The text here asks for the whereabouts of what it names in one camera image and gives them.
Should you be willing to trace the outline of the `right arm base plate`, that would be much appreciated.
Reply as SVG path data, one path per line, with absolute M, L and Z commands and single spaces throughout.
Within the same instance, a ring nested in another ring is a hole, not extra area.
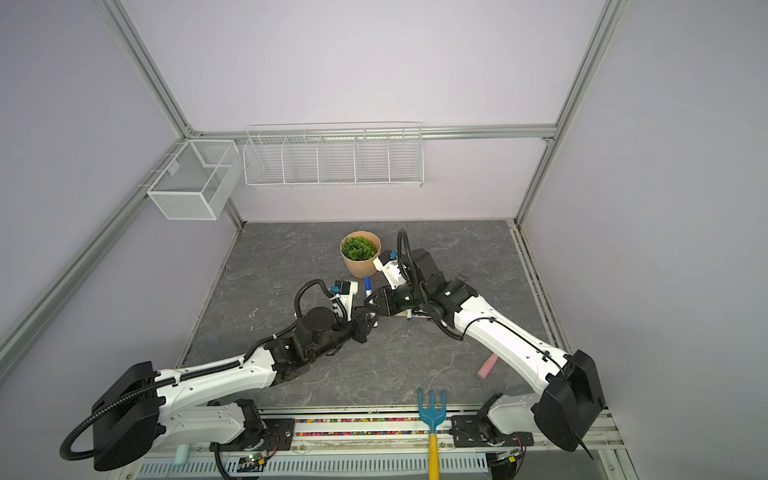
M 454 415 L 450 418 L 449 433 L 459 448 L 479 447 L 529 447 L 534 445 L 531 432 L 504 434 L 491 422 L 478 414 Z

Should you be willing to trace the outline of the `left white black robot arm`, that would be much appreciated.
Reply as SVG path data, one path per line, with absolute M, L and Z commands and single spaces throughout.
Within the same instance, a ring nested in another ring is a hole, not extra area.
M 151 451 L 186 444 L 206 443 L 215 454 L 274 450 L 284 431 L 268 426 L 254 401 L 224 404 L 222 398 L 292 381 L 346 342 L 366 342 L 375 317 L 361 306 L 345 319 L 315 307 L 229 359 L 164 370 L 151 362 L 135 364 L 67 434 L 59 455 L 65 461 L 90 459 L 95 470 L 111 471 Z

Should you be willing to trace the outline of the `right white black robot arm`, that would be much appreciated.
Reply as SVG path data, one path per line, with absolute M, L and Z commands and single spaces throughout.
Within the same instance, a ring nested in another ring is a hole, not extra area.
M 515 433 L 538 431 L 564 451 L 583 446 L 606 406 L 588 354 L 568 353 L 527 332 L 472 286 L 447 280 L 423 249 L 376 259 L 373 265 L 387 284 L 366 298 L 367 307 L 381 316 L 421 312 L 455 340 L 482 344 L 532 388 L 528 396 L 493 395 L 475 416 L 475 438 L 499 444 Z

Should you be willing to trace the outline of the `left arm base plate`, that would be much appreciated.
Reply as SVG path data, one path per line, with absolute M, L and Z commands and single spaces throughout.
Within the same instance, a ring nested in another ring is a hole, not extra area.
M 267 418 L 261 427 L 247 427 L 235 440 L 219 444 L 220 452 L 289 450 L 296 421 L 290 417 Z

